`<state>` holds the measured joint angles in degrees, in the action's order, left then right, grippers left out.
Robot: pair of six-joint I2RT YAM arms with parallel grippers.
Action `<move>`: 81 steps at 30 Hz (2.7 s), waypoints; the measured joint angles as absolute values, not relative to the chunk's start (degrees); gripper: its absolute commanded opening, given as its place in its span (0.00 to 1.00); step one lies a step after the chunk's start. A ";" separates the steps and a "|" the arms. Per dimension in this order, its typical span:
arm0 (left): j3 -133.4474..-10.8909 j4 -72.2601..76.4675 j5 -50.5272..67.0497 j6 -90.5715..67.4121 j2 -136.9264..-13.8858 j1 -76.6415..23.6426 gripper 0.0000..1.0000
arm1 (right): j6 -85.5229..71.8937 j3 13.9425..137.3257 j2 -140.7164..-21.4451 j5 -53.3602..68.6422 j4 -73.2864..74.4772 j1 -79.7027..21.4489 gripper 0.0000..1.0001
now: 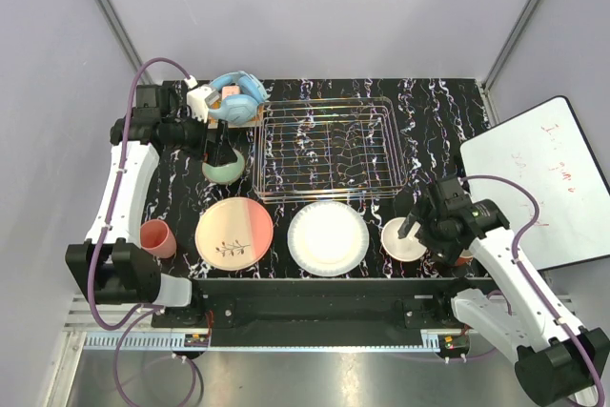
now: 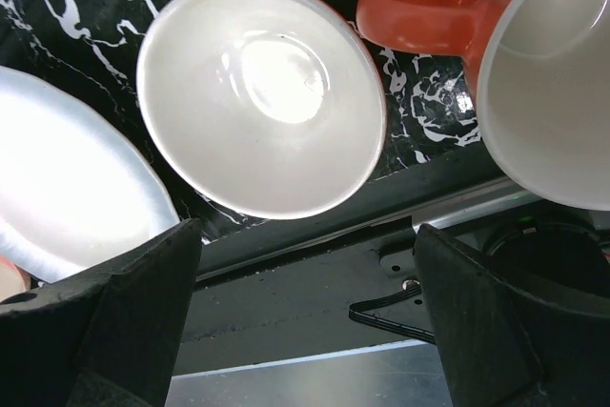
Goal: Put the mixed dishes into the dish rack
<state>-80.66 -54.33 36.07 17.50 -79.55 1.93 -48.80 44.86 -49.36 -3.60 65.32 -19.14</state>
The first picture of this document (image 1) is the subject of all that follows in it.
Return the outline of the green ceramic bowl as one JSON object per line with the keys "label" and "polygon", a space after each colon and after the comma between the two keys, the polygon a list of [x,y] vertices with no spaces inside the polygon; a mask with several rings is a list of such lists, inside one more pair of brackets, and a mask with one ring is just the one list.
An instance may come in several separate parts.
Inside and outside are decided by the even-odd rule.
{"label": "green ceramic bowl", "polygon": [[219,185],[231,185],[244,173],[246,161],[241,152],[233,149],[236,156],[234,163],[213,167],[208,163],[202,164],[202,173],[211,183]]}

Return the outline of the orange and white bowl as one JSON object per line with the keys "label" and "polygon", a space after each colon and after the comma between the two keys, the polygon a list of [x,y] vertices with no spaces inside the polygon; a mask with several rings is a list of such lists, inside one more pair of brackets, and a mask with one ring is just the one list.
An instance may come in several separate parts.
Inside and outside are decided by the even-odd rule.
{"label": "orange and white bowl", "polygon": [[386,253],[400,262],[413,262],[422,258],[426,247],[422,245],[417,237],[420,228],[418,222],[414,222],[404,238],[398,237],[398,230],[406,221],[405,217],[396,217],[388,221],[381,231],[381,244]]}

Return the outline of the white paper plate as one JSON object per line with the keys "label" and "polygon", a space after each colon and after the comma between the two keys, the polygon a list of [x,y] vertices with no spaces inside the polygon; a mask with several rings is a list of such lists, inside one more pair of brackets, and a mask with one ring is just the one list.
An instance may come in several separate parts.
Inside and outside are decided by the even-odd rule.
{"label": "white paper plate", "polygon": [[346,275],[365,258],[369,232],[362,216],[337,201],[303,207],[292,219],[287,245],[295,263],[311,275]]}

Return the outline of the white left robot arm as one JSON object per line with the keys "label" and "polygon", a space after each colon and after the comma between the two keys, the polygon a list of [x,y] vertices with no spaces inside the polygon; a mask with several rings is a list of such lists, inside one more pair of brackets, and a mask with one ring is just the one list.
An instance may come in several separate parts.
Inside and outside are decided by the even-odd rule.
{"label": "white left robot arm", "polygon": [[222,106],[219,83],[179,87],[138,85],[128,112],[111,128],[111,168],[97,215],[84,242],[66,250],[66,264],[91,309],[132,304],[173,307],[187,327],[205,317],[206,304],[185,278],[162,273],[145,248],[142,215],[153,174],[165,151],[179,151],[222,169],[237,161],[223,134],[232,117]]}

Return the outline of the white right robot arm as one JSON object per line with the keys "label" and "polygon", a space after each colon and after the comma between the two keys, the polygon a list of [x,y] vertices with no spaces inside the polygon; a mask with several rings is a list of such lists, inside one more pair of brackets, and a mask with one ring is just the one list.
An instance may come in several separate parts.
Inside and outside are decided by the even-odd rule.
{"label": "white right robot arm", "polygon": [[473,201],[464,182],[450,175],[430,183],[396,234],[447,264],[469,252],[495,281],[507,308],[458,279],[433,303],[434,319],[448,328],[460,322],[481,334],[513,364],[521,389],[538,406],[560,400],[606,405],[601,377],[609,337],[600,328],[587,328],[560,301],[520,247],[537,218],[513,231],[498,205]]}

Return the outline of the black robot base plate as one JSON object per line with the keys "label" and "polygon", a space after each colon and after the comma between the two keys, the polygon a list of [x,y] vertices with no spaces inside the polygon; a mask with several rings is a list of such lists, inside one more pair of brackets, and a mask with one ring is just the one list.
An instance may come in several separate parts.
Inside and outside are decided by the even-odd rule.
{"label": "black robot base plate", "polygon": [[490,278],[203,279],[194,303],[152,320],[157,329],[212,326],[220,348],[363,347],[422,343],[423,330],[456,329],[449,295],[496,289]]}

